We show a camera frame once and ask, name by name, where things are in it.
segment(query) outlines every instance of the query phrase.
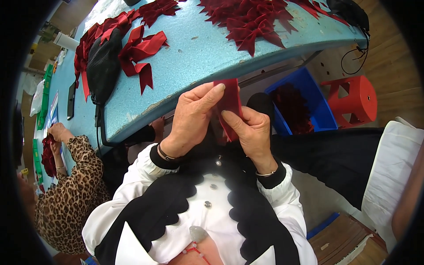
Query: fingernail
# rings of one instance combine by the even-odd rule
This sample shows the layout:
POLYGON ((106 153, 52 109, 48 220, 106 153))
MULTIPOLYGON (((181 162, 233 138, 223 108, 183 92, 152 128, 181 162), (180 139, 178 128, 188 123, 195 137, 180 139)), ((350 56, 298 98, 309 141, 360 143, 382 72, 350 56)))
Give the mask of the fingernail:
POLYGON ((223 83, 220 83, 220 84, 216 85, 214 89, 215 89, 216 92, 224 91, 225 85, 223 83))

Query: silver bangle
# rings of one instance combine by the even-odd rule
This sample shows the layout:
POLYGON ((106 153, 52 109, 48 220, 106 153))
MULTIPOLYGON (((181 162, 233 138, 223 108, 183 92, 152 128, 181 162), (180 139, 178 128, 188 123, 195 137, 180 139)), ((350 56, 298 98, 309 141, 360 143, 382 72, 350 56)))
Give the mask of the silver bangle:
POLYGON ((261 176, 261 177, 268 177, 268 176, 271 176, 272 174, 274 174, 275 172, 277 172, 277 171, 276 170, 275 171, 272 171, 269 174, 259 174, 258 171, 256 171, 256 175, 257 176, 261 176))

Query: pile of bows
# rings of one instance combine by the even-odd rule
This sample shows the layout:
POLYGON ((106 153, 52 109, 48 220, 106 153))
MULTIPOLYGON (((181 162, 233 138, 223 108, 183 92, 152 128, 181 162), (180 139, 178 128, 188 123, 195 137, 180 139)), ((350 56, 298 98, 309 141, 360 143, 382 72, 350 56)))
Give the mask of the pile of bows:
MULTIPOLYGON (((82 37, 80 44, 75 52, 74 66, 75 66, 75 88, 78 88, 78 78, 80 74, 83 80, 86 79, 88 53, 94 41, 101 36, 101 42, 105 39, 109 40, 110 34, 113 29, 118 28, 121 36, 127 34, 131 28, 134 20, 143 17, 143 25, 135 28, 130 35, 128 43, 124 46, 119 54, 119 60, 123 71, 127 76, 139 74, 141 94, 147 84, 153 88, 152 72, 150 64, 137 64, 138 61, 143 60, 158 52, 162 45, 166 44, 166 36, 163 31, 156 35, 150 35, 143 38, 144 26, 151 27, 160 15, 173 16, 178 2, 175 0, 157 0, 149 4, 141 6, 138 10, 131 10, 128 13, 122 12, 115 18, 106 19, 103 24, 94 24, 82 37)), ((85 100, 90 95, 88 86, 83 85, 85 100)))
POLYGON ((54 162, 53 152, 50 148, 51 143, 56 143, 52 134, 48 134, 43 139, 43 153, 41 154, 41 163, 44 165, 46 173, 50 177, 56 176, 56 163, 54 162))
POLYGON ((292 134, 308 134, 314 131, 307 100, 293 84, 285 83, 270 93, 272 101, 280 111, 292 134))
MULTIPOLYGON (((318 12, 332 17, 342 23, 347 24, 343 19, 329 15, 321 9, 320 3, 309 0, 289 0, 296 3, 315 18, 318 12)), ((218 27, 227 27, 230 34, 226 37, 233 39, 238 50, 247 50, 251 56, 255 54, 255 39, 263 37, 270 43, 285 48, 280 37, 274 31, 273 23, 276 19, 291 34, 298 31, 289 22, 293 16, 286 10, 287 3, 284 0, 200 0, 198 6, 203 6, 201 13, 206 12, 213 24, 218 23, 218 27)))

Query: white cloth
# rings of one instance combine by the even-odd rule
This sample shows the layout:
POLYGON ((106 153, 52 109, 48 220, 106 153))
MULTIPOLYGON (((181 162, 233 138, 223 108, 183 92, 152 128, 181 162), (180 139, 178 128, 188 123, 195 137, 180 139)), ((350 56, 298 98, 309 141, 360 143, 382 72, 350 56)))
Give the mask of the white cloth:
POLYGON ((390 252, 396 245, 393 213, 424 139, 424 130, 390 121, 381 136, 362 201, 362 212, 374 222, 390 252))
MULTIPOLYGON (((90 254, 95 255, 95 248, 105 237, 107 231, 124 207, 134 198, 142 196, 150 184, 158 177, 176 170, 164 170, 150 160, 150 150, 155 144, 141 151, 135 162, 128 168, 122 185, 117 189, 113 199, 99 205, 89 216, 82 236, 90 254)), ((306 224, 302 205, 299 203, 299 191, 292 185, 292 170, 284 164, 285 179, 273 189, 265 189, 259 182, 258 188, 271 203, 280 222, 288 229, 297 246, 300 264, 317 264, 314 251, 306 240, 306 224)), ((227 200, 230 189, 224 184, 224 178, 211 174, 204 176, 204 181, 196 185, 197 193, 187 199, 189 209, 178 214, 179 222, 166 226, 165 234, 152 242, 146 253, 126 224, 121 234, 116 255, 116 264, 166 264, 190 243, 190 226, 200 226, 214 240, 219 255, 226 265, 245 264, 240 254, 240 247, 245 238, 237 230, 237 222, 229 217, 232 206, 227 200), (212 190, 211 184, 218 188, 212 190), (212 207, 206 208, 209 201, 212 207)), ((259 257, 254 264, 274 264, 273 247, 259 257)))

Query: bracelet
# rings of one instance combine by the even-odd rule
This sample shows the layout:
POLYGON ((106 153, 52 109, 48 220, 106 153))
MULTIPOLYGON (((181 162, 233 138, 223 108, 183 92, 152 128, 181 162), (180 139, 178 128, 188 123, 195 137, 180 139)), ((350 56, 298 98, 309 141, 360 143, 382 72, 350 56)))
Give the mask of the bracelet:
POLYGON ((175 157, 171 157, 168 156, 167 154, 165 154, 164 151, 162 151, 162 148, 160 148, 160 143, 158 144, 158 151, 159 154, 163 157, 163 159, 165 159, 166 161, 175 161, 175 157))
POLYGON ((271 173, 269 173, 269 174, 259 174, 258 173, 258 171, 256 171, 256 175, 257 176, 261 176, 261 177, 268 177, 268 176, 271 176, 272 174, 274 174, 275 172, 277 172, 276 170, 274 170, 274 171, 272 171, 271 173))

